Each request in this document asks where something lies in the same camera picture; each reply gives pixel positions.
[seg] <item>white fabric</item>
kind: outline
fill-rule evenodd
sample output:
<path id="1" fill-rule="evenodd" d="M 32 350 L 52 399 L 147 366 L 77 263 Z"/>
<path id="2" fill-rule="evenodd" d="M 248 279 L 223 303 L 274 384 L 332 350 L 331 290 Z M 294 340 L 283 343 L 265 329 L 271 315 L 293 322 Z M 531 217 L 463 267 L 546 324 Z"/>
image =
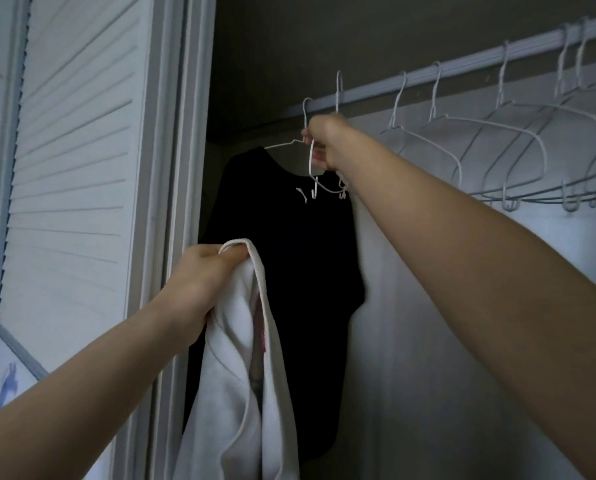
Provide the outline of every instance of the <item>white fabric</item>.
<path id="1" fill-rule="evenodd" d="M 207 322 L 200 384 L 174 480 L 300 476 L 294 411 L 265 269 L 246 239 L 227 242 L 221 252 L 239 243 L 247 245 L 250 258 L 236 268 Z M 256 316 L 255 329 L 263 330 L 263 337 L 254 332 Z M 264 343 L 264 350 L 256 342 Z M 261 379 L 259 404 L 254 388 Z"/>

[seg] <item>person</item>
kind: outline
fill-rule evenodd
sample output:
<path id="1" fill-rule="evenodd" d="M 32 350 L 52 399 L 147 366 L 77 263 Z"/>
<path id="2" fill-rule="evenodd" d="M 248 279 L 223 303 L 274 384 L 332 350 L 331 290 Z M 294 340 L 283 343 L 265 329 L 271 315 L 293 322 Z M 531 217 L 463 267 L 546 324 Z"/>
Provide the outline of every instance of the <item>person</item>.
<path id="1" fill-rule="evenodd" d="M 501 213 L 338 115 L 314 116 L 337 169 L 469 351 L 596 479 L 596 286 Z M 186 250 L 163 290 L 0 409 L 0 478 L 82 478 L 159 371 L 199 336 L 243 246 Z M 314 286 L 326 286 L 315 283 Z"/>

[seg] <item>clothing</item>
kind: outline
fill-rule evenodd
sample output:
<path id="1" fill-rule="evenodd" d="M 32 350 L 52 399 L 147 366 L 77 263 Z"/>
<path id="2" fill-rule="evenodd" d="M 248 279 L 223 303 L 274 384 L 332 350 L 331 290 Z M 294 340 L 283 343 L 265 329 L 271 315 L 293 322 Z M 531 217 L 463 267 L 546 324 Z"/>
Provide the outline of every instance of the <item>clothing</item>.
<path id="1" fill-rule="evenodd" d="M 338 190 L 335 172 L 319 177 Z M 283 348 L 300 461 L 336 439 L 349 318 L 365 300 L 350 198 L 284 170 L 263 148 L 227 164 L 203 242 L 244 237 L 260 253 Z M 187 403 L 198 387 L 202 344 L 190 348 Z"/>
<path id="2" fill-rule="evenodd" d="M 251 241 L 207 322 L 196 400 L 174 480 L 300 477 L 294 414 L 265 269 Z M 254 386 L 262 385 L 261 398 Z"/>

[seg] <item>blue drawing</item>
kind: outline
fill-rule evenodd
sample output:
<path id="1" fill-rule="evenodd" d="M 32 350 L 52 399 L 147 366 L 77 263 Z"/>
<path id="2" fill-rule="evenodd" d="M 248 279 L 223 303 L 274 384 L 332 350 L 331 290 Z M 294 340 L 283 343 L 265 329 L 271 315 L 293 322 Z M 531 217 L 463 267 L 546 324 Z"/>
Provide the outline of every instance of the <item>blue drawing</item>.
<path id="1" fill-rule="evenodd" d="M 5 379 L 2 382 L 2 386 L 0 387 L 0 408 L 5 405 L 5 400 L 9 397 L 10 402 L 18 392 L 18 381 L 16 380 L 16 363 L 11 362 L 9 364 L 9 370 L 7 371 L 7 375 L 5 375 Z"/>

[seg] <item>white closet rod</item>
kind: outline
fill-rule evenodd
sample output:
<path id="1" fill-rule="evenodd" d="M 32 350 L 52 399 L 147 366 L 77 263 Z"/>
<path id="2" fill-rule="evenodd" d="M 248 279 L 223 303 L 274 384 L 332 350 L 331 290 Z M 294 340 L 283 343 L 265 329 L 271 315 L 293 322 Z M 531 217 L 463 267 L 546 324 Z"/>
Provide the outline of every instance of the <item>white closet rod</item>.
<path id="1" fill-rule="evenodd" d="M 589 40 L 596 39 L 596 18 L 589 20 L 585 30 Z M 580 24 L 575 24 L 569 31 L 569 43 L 574 45 L 580 42 Z M 544 54 L 562 48 L 564 44 L 564 31 L 562 29 L 552 30 L 541 35 L 535 35 L 523 40 L 509 44 L 509 61 L 524 59 L 533 55 Z M 466 55 L 452 61 L 441 63 L 442 78 L 453 77 L 467 72 L 473 72 L 486 67 L 502 64 L 503 48 L 502 41 L 499 47 L 483 50 L 477 54 Z M 407 73 L 407 87 L 419 86 L 433 82 L 438 74 L 438 67 L 430 65 Z M 342 103 L 347 104 L 355 101 L 382 96 L 398 92 L 402 84 L 402 74 L 395 75 L 388 79 L 378 80 L 364 86 L 347 89 L 342 95 Z M 324 96 L 307 103 L 307 112 L 322 111 L 335 107 L 336 95 Z M 280 115 L 280 120 L 293 118 L 302 114 L 302 104 L 286 108 Z"/>

